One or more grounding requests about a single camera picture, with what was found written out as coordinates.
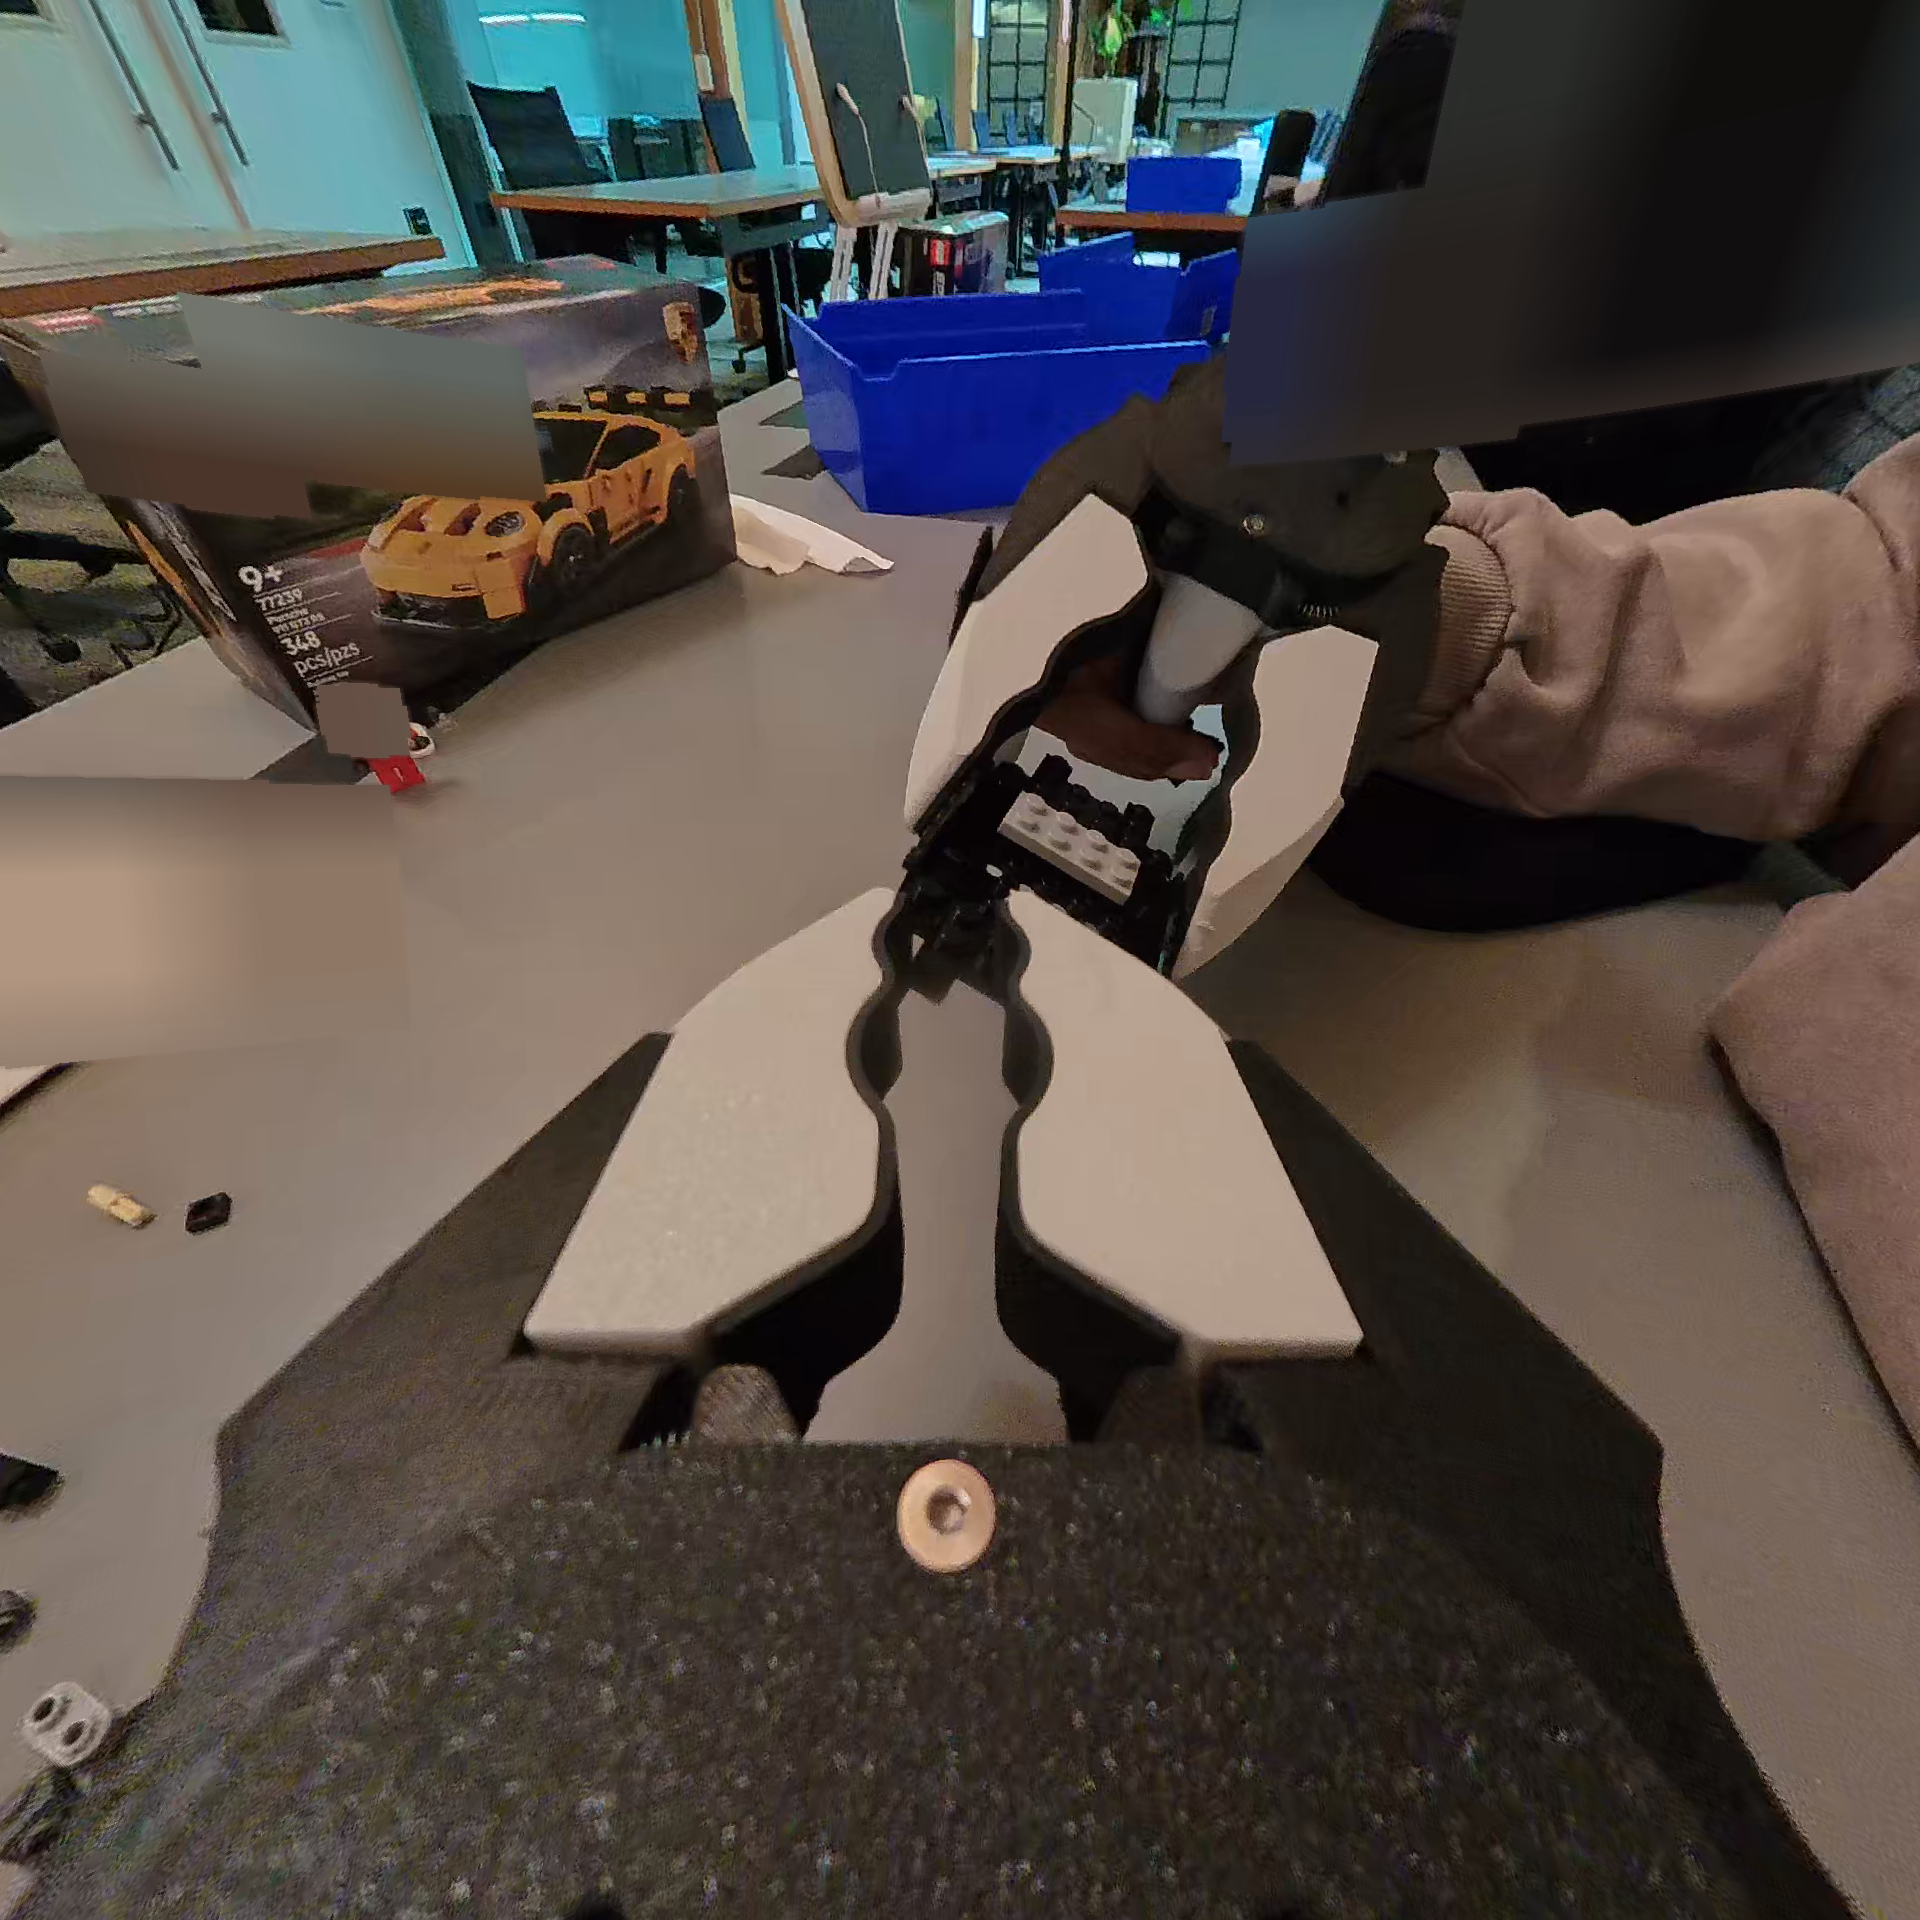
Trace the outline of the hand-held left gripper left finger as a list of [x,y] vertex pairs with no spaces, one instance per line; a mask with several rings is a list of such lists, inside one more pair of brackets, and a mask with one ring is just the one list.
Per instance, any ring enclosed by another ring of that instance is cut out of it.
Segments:
[[879,1226],[897,906],[853,896],[682,1015],[526,1315],[534,1351],[690,1360]]

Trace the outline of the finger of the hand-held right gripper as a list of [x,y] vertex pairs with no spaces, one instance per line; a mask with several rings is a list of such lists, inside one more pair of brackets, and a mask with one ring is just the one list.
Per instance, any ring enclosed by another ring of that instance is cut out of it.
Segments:
[[1338,815],[1375,657],[1370,640],[1320,627],[1236,670],[1226,771],[1194,815],[1183,975],[1262,920]]
[[951,639],[909,754],[903,823],[926,833],[1031,727],[1077,665],[1135,663],[1157,574],[1134,522],[1082,497],[1013,569],[976,592]]

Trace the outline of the light grey brick plate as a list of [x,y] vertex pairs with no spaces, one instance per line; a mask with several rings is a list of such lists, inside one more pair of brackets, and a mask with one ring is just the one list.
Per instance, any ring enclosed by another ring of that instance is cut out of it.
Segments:
[[1064,807],[1046,803],[1038,792],[1016,793],[999,819],[999,837],[1102,902],[1126,906],[1134,898],[1142,869],[1140,856]]

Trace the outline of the black brick plate assembly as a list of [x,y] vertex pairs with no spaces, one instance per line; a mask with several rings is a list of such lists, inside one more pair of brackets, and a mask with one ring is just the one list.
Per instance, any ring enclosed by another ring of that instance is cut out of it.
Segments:
[[[1038,792],[1113,842],[1137,854],[1130,903],[1116,906],[999,837],[999,822],[1021,792]],[[1158,845],[1160,816],[1142,801],[1117,801],[1092,785],[1090,768],[1053,752],[1023,768],[994,760],[914,833],[903,862],[897,918],[904,935],[960,970],[994,970],[1002,910],[1028,894],[1069,921],[1168,977],[1181,950],[1189,866]]]

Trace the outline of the pile of small brick pieces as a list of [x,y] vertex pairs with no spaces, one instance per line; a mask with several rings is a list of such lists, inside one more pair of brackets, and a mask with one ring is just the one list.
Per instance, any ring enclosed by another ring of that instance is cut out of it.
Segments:
[[[1,1455],[1,1514],[17,1519],[58,1494],[61,1475],[45,1463]],[[4,1586],[1,1648],[25,1642],[38,1602]],[[71,1824],[84,1795],[81,1771],[111,1743],[113,1712],[73,1683],[55,1683],[25,1711],[21,1738],[38,1771],[4,1803],[4,1880],[25,1875],[47,1857]]]

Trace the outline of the person's right forearm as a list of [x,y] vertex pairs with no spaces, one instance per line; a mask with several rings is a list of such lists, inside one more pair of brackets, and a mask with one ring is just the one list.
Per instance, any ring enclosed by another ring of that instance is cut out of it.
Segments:
[[1746,845],[1917,823],[1917,438],[1840,491],[1648,523],[1455,491],[1431,674],[1382,768],[1532,819]]

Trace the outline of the grey desk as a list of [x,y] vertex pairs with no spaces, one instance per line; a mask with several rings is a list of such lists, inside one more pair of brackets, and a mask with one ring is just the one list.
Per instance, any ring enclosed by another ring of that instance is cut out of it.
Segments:
[[[462,709],[392,807],[405,1029],[95,1066],[4,1119],[4,1451],[64,1477],[4,1521],[4,1585],[38,1597],[4,1655],[6,1793],[49,1683],[129,1704],[164,1674],[220,1425],[618,1053],[896,878],[973,533],[769,475],[786,402],[727,409],[728,481],[894,569],[730,567]],[[1300,873],[1189,990],[1658,1437],[1728,1712],[1833,1882],[1916,1917],[1916,1456],[1703,1031],[1778,898],[1455,941]],[[188,1234],[206,1194],[230,1224]]]

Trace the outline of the person's right hand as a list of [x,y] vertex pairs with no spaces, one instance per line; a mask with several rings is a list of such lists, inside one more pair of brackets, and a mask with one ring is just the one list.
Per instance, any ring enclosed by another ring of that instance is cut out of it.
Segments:
[[1038,727],[1066,754],[1137,782],[1204,782],[1218,768],[1218,743],[1189,726],[1140,719],[1135,667],[1126,657],[1081,663],[1042,709]]

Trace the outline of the person's dark trousers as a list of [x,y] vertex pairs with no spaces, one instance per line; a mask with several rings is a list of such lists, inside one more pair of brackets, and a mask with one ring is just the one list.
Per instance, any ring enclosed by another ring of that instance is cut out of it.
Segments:
[[1746,875],[1760,854],[1761,845],[1677,823],[1532,819],[1369,776],[1308,869],[1381,921],[1496,933],[1704,891]]

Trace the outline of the dark brick set box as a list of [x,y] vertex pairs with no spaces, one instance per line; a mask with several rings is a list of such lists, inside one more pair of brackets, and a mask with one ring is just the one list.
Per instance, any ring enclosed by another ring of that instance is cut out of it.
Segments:
[[973,298],[1005,291],[1009,224],[997,208],[901,222],[896,279],[901,298]]

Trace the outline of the toy car box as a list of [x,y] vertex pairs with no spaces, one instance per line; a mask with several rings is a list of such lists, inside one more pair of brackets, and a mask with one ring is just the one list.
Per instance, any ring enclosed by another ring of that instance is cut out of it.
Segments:
[[702,293],[606,257],[167,296],[4,365],[254,696],[413,717],[735,554]]

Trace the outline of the grey slanted board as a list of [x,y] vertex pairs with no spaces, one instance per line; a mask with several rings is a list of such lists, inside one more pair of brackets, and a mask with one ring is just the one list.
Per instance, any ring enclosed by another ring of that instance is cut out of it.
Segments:
[[869,230],[927,217],[927,159],[896,2],[775,7],[832,219]]

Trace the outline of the wooden office table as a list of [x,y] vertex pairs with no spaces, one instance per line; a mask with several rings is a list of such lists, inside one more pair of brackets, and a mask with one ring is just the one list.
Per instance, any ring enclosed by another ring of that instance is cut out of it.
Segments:
[[431,234],[118,230],[8,238],[1,245],[1,318],[360,281],[442,259]]
[[756,259],[761,351],[772,385],[788,381],[786,310],[797,296],[793,248],[832,230],[821,181],[806,165],[672,177],[660,181],[559,183],[494,190],[494,208],[528,215],[712,230],[721,257]]

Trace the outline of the grey quilted cloth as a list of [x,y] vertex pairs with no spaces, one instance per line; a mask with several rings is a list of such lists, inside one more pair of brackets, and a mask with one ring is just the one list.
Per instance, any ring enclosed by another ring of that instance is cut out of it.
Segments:
[[1809,398],[1767,451],[1774,490],[1845,491],[1917,433],[1917,366],[1854,375]]

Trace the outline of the white double door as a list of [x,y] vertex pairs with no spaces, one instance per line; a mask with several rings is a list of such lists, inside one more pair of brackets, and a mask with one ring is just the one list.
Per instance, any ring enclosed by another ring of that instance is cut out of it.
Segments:
[[453,217],[388,5],[4,2],[1,230],[446,242]]

